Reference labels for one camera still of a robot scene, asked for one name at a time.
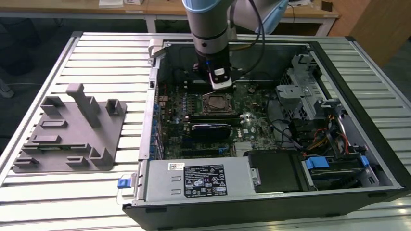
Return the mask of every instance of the table leg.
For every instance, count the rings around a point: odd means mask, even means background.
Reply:
[[[156,27],[154,27],[156,16],[148,14],[144,16],[144,19],[145,19],[148,33],[156,33]]]
[[[334,18],[324,19],[324,22],[320,25],[320,28],[316,31],[316,35],[314,36],[326,36],[328,33],[329,33],[329,30],[332,28],[333,22],[334,22]]]

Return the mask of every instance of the metal table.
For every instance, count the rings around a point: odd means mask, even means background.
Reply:
[[[34,98],[13,138],[0,157],[0,226],[10,230],[141,230],[117,204],[117,179],[137,169],[149,74],[149,39],[189,39],[181,34],[77,33],[69,38],[44,86]],[[238,36],[253,39],[253,36]],[[266,39],[316,40],[341,73],[369,117],[405,167],[411,170],[411,103],[356,42],[338,37],[268,36]],[[85,94],[97,101],[117,98],[126,102],[116,165],[106,172],[22,173],[10,170],[21,145],[40,119],[38,104],[46,95],[62,101],[66,84],[85,84]],[[132,196],[130,190],[122,195]],[[332,218],[296,219],[194,230],[409,230],[411,199],[377,203]]]

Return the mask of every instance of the motherboard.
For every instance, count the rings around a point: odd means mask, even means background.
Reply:
[[[164,159],[238,156],[241,147],[246,151],[276,149],[266,119],[269,95],[252,82],[237,83],[224,93],[193,93],[186,86],[166,93],[164,86]]]

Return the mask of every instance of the sticker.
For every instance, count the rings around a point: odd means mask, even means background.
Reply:
[[[324,14],[324,18],[337,18],[337,15]]]
[[[184,167],[184,196],[186,198],[226,196],[224,165]]]
[[[168,163],[168,171],[176,171],[184,169],[185,163]]]
[[[125,11],[125,13],[142,13],[142,11]]]

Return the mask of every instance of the circuit board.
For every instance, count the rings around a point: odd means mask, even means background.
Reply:
[[[196,157],[182,155],[198,150],[218,150],[217,157],[236,156],[234,143],[245,141],[250,143],[253,150],[276,149],[273,131],[265,114],[266,99],[266,90],[258,90],[250,83],[237,83],[233,93],[225,94],[188,94],[182,87],[173,88],[168,96],[160,100],[164,159],[210,157],[206,154]],[[230,127],[229,137],[212,142],[192,141],[188,135],[190,124],[184,122],[184,116],[218,113],[240,114],[241,122]]]

